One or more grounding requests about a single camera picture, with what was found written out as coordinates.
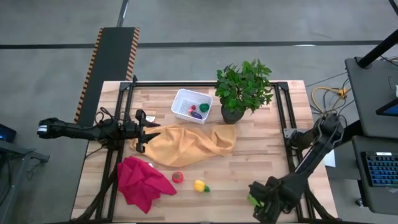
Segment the white basket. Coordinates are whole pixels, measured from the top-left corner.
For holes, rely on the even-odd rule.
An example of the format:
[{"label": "white basket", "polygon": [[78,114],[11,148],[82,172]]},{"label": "white basket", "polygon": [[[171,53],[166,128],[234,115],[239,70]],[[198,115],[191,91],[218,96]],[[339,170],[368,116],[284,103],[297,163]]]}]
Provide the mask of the white basket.
[{"label": "white basket", "polygon": [[[209,104],[209,110],[206,112],[202,112],[199,109],[199,105],[202,103],[207,103]],[[187,120],[187,121],[192,121],[198,124],[204,124],[206,122],[207,116],[209,115],[210,109],[211,109],[211,104],[213,103],[213,99],[210,95],[202,94],[202,93],[197,93],[195,91],[191,90],[186,90],[186,89],[180,89],[177,92],[177,95],[175,96],[173,105],[172,105],[172,111],[175,114],[176,117]],[[195,105],[197,109],[195,112],[200,114],[203,119],[198,119],[194,118],[189,114],[189,108],[191,108],[192,105]]]}]

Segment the gray floor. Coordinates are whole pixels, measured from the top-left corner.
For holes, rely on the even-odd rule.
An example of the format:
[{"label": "gray floor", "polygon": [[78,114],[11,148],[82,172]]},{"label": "gray floor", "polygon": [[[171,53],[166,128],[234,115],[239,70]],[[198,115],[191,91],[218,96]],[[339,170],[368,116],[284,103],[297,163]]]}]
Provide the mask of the gray floor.
[{"label": "gray floor", "polygon": [[[0,0],[0,44],[93,43],[100,27],[114,27],[122,0]],[[381,40],[396,29],[388,0],[130,0],[123,26],[141,27],[140,42]],[[225,47],[139,49],[134,73],[141,80],[212,80],[229,63],[259,58],[274,80],[306,84],[345,71],[344,59],[374,46]],[[14,128],[16,143],[51,155],[26,180],[13,223],[68,220],[86,141],[36,136],[40,119],[72,121],[91,57],[90,49],[0,50],[0,123]],[[394,47],[385,56],[398,55]],[[339,88],[346,75],[308,87]],[[331,95],[326,104],[334,102]],[[316,99],[322,102],[321,91]],[[356,121],[355,104],[345,108]],[[353,202],[355,182],[330,179],[339,217],[394,223]]]}]

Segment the green object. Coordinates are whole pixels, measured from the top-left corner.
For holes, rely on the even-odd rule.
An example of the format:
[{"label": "green object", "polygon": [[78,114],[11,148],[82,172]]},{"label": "green object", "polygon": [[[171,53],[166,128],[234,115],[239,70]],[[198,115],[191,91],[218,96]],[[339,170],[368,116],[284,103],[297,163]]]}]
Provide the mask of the green object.
[{"label": "green object", "polygon": [[250,201],[250,203],[254,206],[260,206],[260,203],[252,196],[252,195],[248,195],[248,200]]},{"label": "green object", "polygon": [[202,103],[199,105],[199,110],[202,112],[206,112],[210,109],[210,106],[207,103]]},{"label": "green object", "polygon": [[271,83],[267,79],[272,71],[260,60],[252,63],[244,61],[241,68],[228,65],[224,70],[217,70],[215,85],[216,96],[221,104],[232,113],[235,110],[252,113],[264,103],[271,102]]}]

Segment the red toy fruit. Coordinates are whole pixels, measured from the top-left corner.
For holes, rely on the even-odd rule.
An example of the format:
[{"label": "red toy fruit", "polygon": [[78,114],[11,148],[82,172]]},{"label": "red toy fruit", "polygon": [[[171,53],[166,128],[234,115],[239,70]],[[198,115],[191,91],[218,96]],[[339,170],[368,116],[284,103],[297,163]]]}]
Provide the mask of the red toy fruit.
[{"label": "red toy fruit", "polygon": [[172,180],[174,183],[179,184],[184,180],[184,176],[182,175],[181,172],[174,172]]}]

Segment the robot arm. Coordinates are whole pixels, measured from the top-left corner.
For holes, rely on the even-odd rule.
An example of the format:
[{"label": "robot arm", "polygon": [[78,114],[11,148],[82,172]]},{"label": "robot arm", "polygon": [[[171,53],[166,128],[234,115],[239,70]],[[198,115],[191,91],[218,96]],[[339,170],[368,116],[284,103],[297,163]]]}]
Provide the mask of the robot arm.
[{"label": "robot arm", "polygon": [[[101,111],[109,115],[106,109],[101,108]],[[61,121],[58,118],[48,118],[39,122],[37,134],[43,139],[65,136],[90,141],[95,140],[104,147],[109,147],[115,144],[116,141],[138,138],[137,151],[143,153],[145,152],[143,144],[148,143],[160,134],[145,134],[144,127],[156,127],[160,125],[148,122],[143,110],[137,110],[136,119],[139,124],[131,120],[121,124],[111,116],[110,119],[101,120],[95,126],[81,126]]]},{"label": "robot arm", "polygon": [[313,146],[294,173],[280,179],[269,177],[265,185],[253,182],[249,186],[251,196],[260,205],[254,209],[254,218],[261,223],[273,224],[276,223],[281,211],[288,213],[300,203],[307,179],[342,137],[343,127],[337,114],[323,116],[306,133],[293,133],[289,139],[289,147],[303,150],[314,142]]}]

